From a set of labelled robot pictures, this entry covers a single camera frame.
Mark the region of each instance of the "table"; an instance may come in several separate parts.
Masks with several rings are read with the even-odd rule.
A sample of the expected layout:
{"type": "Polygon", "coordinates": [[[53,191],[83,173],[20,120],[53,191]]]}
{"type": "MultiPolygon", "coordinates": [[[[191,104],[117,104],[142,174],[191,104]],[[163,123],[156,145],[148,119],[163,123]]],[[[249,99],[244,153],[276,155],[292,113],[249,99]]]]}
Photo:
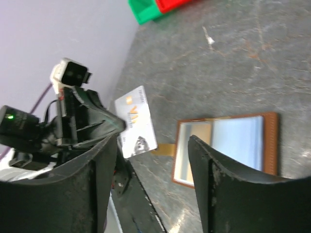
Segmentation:
{"type": "MultiPolygon", "coordinates": [[[[145,86],[158,143],[175,142],[179,119],[276,111],[280,174],[310,175],[310,22],[310,0],[193,1],[139,28],[114,97],[145,86]]],[[[131,162],[168,231],[201,233],[173,159],[131,162]]]]}

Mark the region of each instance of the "brown wallet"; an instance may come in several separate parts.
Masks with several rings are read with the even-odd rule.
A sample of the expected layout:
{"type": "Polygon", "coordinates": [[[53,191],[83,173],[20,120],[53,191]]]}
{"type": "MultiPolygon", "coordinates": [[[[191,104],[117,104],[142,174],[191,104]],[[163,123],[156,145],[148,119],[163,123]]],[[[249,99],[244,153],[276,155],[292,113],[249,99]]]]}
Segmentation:
{"type": "Polygon", "coordinates": [[[178,122],[178,128],[177,128],[177,136],[176,136],[176,144],[175,144],[175,151],[174,151],[174,157],[173,157],[173,170],[172,170],[172,182],[178,183],[187,187],[194,188],[192,179],[192,172],[190,165],[188,167],[188,174],[187,174],[187,180],[189,183],[186,183],[184,181],[180,181],[175,178],[175,169],[176,169],[176,155],[177,155],[177,145],[178,145],[178,139],[180,137],[180,127],[181,123],[185,122],[202,122],[202,125],[200,126],[200,131],[197,131],[197,133],[193,133],[194,135],[197,135],[199,138],[204,137],[202,139],[206,143],[209,144],[210,141],[210,134],[211,134],[211,125],[208,126],[209,122],[213,122],[216,119],[228,119],[228,118],[243,118],[243,117],[256,117],[256,116],[262,116],[264,118],[264,139],[263,139],[263,172],[266,172],[271,175],[277,175],[277,138],[278,138],[278,115],[275,112],[267,112],[267,113],[258,113],[258,114],[245,114],[245,115],[238,115],[238,116],[226,116],[226,117],[218,117],[218,118],[201,118],[201,119],[191,119],[191,120],[180,120],[178,122]]]}

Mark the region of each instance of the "white camera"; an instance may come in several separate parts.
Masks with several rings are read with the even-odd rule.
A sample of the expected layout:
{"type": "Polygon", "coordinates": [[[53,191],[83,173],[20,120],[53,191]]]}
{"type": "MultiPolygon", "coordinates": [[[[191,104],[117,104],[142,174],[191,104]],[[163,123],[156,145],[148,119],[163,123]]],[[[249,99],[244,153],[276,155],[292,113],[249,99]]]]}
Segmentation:
{"type": "Polygon", "coordinates": [[[88,83],[91,75],[84,65],[69,58],[63,58],[59,64],[54,66],[50,80],[55,93],[58,94],[64,86],[82,86],[82,84],[88,83]]]}

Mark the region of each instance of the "card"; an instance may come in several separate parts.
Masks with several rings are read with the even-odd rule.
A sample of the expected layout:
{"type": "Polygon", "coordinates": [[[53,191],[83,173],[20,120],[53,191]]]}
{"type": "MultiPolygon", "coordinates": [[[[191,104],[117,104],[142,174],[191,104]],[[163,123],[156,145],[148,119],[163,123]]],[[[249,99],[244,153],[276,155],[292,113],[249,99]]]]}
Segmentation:
{"type": "Polygon", "coordinates": [[[157,148],[149,105],[143,86],[115,101],[116,114],[126,122],[121,136],[124,158],[129,158],[157,148]]]}

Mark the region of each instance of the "wallet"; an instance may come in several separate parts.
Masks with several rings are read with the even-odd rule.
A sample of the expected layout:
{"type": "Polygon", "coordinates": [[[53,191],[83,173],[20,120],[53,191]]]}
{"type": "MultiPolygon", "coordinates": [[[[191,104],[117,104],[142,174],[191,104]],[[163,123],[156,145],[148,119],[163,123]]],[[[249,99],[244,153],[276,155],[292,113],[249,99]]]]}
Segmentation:
{"type": "Polygon", "coordinates": [[[194,188],[187,146],[191,135],[196,135],[201,140],[211,145],[213,136],[215,135],[214,125],[216,121],[221,119],[248,117],[254,118],[254,120],[260,120],[260,123],[257,125],[262,127],[259,132],[260,136],[262,136],[262,139],[260,140],[260,142],[262,142],[262,144],[260,144],[260,170],[271,175],[277,175],[278,115],[275,112],[267,112],[178,121],[176,144],[174,147],[172,181],[174,183],[194,188]]]}

